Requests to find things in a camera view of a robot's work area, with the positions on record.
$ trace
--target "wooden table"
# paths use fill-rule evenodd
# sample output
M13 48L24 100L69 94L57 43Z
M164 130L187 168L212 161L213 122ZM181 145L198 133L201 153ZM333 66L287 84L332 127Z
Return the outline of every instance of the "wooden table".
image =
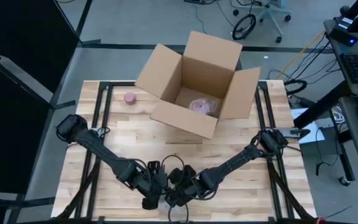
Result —
M85 81L78 102L76 113L87 119L88 126L92 122L98 86L99 82ZM268 81L268 89L277 127L292 127L293 119L283 82ZM123 101L123 96L128 91L135 93L138 100L131 106ZM269 119L263 93L261 92L260 95L268 126ZM161 161L165 156L175 153L185 161L185 164L191 165L198 172L207 167L220 165L243 150L251 137L260 129L254 103L249 119L220 120L213 139L205 139L151 120L150 113L158 101L159 99L137 87L115 86L108 119L111 132L104 141L106 147L119 156L139 158L145 162ZM105 96L102 100L98 127L101 126L104 102ZM299 148L296 140L290 140L290 145ZM63 211L79 189L85 152L86 150L81 146L68 148L52 217ZM302 206L315 216L313 199L300 152L286 148L283 161L290 190ZM180 162L175 158L168 159L167 172L174 167L181 167ZM283 214L286 215L284 199L282 195L280 197ZM167 220L168 205L165 202L161 201L156 210L143 210L142 198L138 191L131 191L118 182L110 167L102 163L93 220L97 220L99 216L105 216L106 220ZM83 215L85 215L87 201L88 199L85 198ZM265 221L269 216L274 217L265 159L249 162L228 175L212 200L208 202L192 200L188 206L190 220L193 221ZM172 220L184 220L185 212L185 207L175 207L172 210Z

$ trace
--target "open cardboard box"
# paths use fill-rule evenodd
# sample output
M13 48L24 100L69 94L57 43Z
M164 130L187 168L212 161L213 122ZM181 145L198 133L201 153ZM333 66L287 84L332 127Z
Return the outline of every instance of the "open cardboard box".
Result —
M183 56L158 44L135 83L161 99L151 119L211 139L218 119L248 118L260 68L235 72L241 48L195 31ZM216 112L188 109L198 98L217 101Z

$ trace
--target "concrete floor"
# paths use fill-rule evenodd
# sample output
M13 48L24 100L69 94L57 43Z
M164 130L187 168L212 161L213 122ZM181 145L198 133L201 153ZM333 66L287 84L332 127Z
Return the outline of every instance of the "concrete floor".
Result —
M76 0L61 4L73 27L78 25L85 2L86 0ZM284 15L277 15L277 20L285 33L280 45L274 42L277 33L268 19L263 24L257 24L253 33L240 43L246 46L304 47L324 29L325 19L338 15L342 5L351 5L353 2L288 0L287 9L293 12L292 20L286 23L283 21ZM229 0L221 0L219 4L232 23L238 20L232 15ZM232 27L225 20L216 3L196 7L198 17L204 21L204 29L207 33L231 39ZM239 16L246 13L247 11L240 10ZM81 39L101 39L102 43L108 44L186 44L190 30L202 32L201 22L195 18L195 8L181 0L94 0ZM135 80L151 52L151 50L76 49L59 102L77 100L83 80ZM241 63L243 68L261 66L262 78L267 78L269 70L283 69L295 55L294 53L243 52ZM333 59L332 54L320 55L302 77L319 70ZM298 63L287 72L291 73ZM307 80L312 82L323 74L319 73ZM318 100L342 80L341 72L332 73L298 95ZM75 107L70 107L55 113L27 194L28 199L55 195L66 144L55 137L53 127L68 113L74 112ZM324 160L333 161L334 137L327 133L327 139L322 142L321 149ZM358 223L358 156L353 143L346 143L346 149L357 181L349 187L344 187L337 181L338 177L344 175L340 161L332 167L322 167L320 176L317 177L314 172L319 159L315 144L302 145L301 149L304 152L303 159L317 214L326 217L352 205L352 208L329 220ZM19 220L21 222L46 220L50 217L51 210L52 206L23 209Z

